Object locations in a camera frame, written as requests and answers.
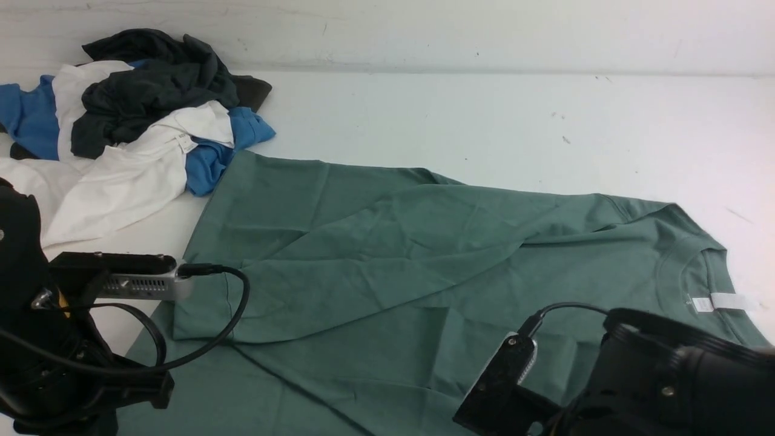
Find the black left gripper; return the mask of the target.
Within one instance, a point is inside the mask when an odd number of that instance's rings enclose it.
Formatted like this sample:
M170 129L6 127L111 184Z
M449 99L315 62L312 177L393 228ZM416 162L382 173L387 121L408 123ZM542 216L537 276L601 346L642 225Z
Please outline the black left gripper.
M28 350L8 335L58 358L99 369L143 365L111 351L97 331L90 305L31 306L30 296L2 296L2 414L25 435L116 435L120 408L149 403L166 409L171 373L126 376L75 371Z

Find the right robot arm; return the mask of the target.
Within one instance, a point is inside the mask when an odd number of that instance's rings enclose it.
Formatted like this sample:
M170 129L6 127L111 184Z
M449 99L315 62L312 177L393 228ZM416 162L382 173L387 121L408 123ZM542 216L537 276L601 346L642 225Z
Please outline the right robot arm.
M773 434L773 354L635 309L603 326L589 380L545 435Z

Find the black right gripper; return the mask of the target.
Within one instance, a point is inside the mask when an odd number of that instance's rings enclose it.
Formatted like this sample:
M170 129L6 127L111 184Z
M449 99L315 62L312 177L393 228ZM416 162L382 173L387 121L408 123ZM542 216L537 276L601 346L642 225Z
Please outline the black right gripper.
M581 394L547 435L772 435L773 355L635 309L603 323Z

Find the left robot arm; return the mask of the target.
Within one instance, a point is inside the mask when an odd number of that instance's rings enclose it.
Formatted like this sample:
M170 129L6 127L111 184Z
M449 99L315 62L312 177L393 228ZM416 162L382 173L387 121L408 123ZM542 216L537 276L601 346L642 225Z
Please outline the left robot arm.
M2 181L2 415L28 435L116 435L116 412L166 409L168 371L115 354L90 312L120 273L171 273L167 255L42 251L33 196Z

